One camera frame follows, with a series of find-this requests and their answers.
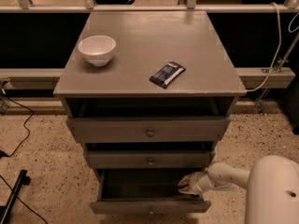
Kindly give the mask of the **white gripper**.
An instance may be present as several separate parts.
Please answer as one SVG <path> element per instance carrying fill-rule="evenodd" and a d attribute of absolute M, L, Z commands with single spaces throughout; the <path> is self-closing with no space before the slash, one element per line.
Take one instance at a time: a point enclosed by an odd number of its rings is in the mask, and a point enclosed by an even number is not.
<path fill-rule="evenodd" d="M 206 172 L 194 172 L 190 176 L 185 175 L 179 182 L 179 186 L 188 186 L 179 188 L 182 194 L 202 194 L 208 189 L 208 175 Z"/>

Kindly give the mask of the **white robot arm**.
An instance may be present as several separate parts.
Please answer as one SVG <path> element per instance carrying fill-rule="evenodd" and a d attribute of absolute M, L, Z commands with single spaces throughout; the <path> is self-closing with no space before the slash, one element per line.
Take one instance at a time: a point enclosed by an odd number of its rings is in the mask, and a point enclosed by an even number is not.
<path fill-rule="evenodd" d="M 249 170 L 216 161 L 178 182 L 191 195 L 235 187 L 247 191 L 245 224 L 299 224 L 299 163 L 284 157 L 263 157 Z"/>

